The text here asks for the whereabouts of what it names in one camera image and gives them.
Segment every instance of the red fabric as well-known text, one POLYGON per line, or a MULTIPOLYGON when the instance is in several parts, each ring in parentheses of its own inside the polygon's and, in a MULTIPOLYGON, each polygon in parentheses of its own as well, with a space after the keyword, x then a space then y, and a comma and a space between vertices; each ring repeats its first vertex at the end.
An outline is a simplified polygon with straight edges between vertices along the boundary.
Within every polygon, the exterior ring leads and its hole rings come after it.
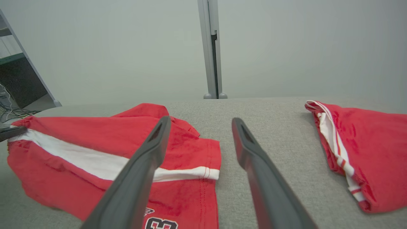
MULTIPOLYGON (((27 117, 13 123, 100 152, 130 158, 159 118, 164 106, 140 104, 113 117, 27 117)), ((161 168, 220 169, 219 142, 199 138, 186 121, 171 118, 166 156, 161 168)), ((32 141, 9 142, 8 163, 22 181, 26 194, 39 203, 85 220, 112 181, 103 180, 32 141)), ((180 228, 217 228, 215 181, 209 179, 156 182, 151 186, 145 216, 177 222, 180 228)))
POLYGON ((362 191, 366 200, 360 201, 359 206, 363 211, 378 213, 407 206, 407 115, 342 108, 321 102, 308 102, 305 107, 314 114, 330 169, 344 175, 345 163, 354 168, 352 179, 361 189, 352 193, 362 191), (322 106, 330 111, 348 162, 338 165, 321 134, 318 114, 324 112, 322 106))

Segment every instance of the black strip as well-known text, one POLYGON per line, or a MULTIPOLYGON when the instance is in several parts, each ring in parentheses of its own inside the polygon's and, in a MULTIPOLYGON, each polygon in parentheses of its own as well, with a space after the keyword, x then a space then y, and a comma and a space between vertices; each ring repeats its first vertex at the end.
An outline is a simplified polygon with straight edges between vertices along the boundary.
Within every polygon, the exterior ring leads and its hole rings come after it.
POLYGON ((216 66, 216 48, 215 40, 218 39, 218 35, 211 35, 212 37, 212 55, 213 55, 213 68, 215 70, 215 87, 216 87, 216 98, 219 99, 219 88, 218 88, 218 68, 216 66))

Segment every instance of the red garment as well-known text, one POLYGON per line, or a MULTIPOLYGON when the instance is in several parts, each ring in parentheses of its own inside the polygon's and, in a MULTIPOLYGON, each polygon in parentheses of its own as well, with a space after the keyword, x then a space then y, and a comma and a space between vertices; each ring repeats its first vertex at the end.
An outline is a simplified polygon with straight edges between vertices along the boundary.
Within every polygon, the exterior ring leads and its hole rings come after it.
MULTIPOLYGON (((9 139, 8 163, 29 197, 85 220, 166 115, 164 106, 144 103, 113 117, 27 117, 13 123, 28 130, 9 139)), ((219 142, 199 138, 186 121, 171 120, 144 225, 218 228, 219 142)))
POLYGON ((368 213, 407 206, 407 115, 307 101, 331 170, 368 213))

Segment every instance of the white stripe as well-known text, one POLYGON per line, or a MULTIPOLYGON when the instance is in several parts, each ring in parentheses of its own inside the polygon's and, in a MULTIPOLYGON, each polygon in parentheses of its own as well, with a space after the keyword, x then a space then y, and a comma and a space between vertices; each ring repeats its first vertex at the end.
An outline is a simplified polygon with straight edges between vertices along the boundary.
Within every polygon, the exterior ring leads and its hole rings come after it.
MULTIPOLYGON (((125 157, 107 154, 79 145, 59 140, 36 130, 28 129, 22 135, 9 139, 9 142, 32 141, 48 153, 61 157, 65 161, 104 180, 114 180, 129 161, 125 157)), ((154 173, 153 182, 178 181, 207 178, 217 180, 219 170, 199 166, 187 170, 167 170, 158 168, 154 173)))
POLYGON ((363 200, 366 200, 365 197, 363 196, 363 193, 362 193, 362 192, 357 192, 357 193, 353 194, 353 197, 355 197, 355 199, 356 199, 358 202, 361 202, 361 201, 363 201, 363 200))
MULTIPOLYGON (((354 181, 352 179, 352 176, 354 174, 354 168, 350 164, 348 152, 346 151, 346 148, 345 148, 344 144, 342 143, 341 136, 339 136, 339 133, 336 131, 335 124, 333 122, 333 118, 332 118, 330 110, 323 104, 318 103, 316 101, 308 100, 306 102, 306 104, 308 104, 308 102, 313 102, 313 103, 317 104, 320 107, 320 109, 322 109, 324 111, 323 113, 321 113, 321 115, 317 115, 317 117, 319 119, 319 130, 320 130, 321 134, 325 137, 326 141, 328 142, 331 152, 337 158, 337 161, 336 161, 337 164, 339 166, 341 166, 343 160, 346 160, 346 163, 345 163, 343 169, 345 171, 345 176, 346 176, 346 180, 348 182, 349 191, 360 189, 360 186, 356 183, 356 181, 354 181)), ((355 199, 357 201, 365 200, 365 197, 363 196, 362 192, 355 193, 355 194, 353 194, 353 196, 355 197, 355 199)))

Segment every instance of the gray table surface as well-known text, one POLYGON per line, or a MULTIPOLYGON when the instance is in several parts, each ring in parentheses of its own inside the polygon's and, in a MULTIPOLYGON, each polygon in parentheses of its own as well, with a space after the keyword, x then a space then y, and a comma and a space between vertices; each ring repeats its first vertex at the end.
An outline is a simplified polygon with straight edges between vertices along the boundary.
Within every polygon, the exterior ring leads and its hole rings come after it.
MULTIPOLYGON (((222 166, 216 193, 220 228, 256 228, 246 173, 235 156, 233 117, 244 120, 320 228, 406 228, 407 208, 385 214, 365 214, 347 190, 344 177, 329 170, 314 120, 304 108, 308 99, 346 107, 394 112, 383 105, 335 98, 261 98, 162 101, 170 115, 188 121, 203 138, 220 141, 222 166)), ((104 104, 63 106, 46 116, 112 116, 133 106, 104 104)), ((79 228, 81 222, 60 210, 27 197, 7 165, 7 144, 0 143, 0 225, 2 228, 79 228)))

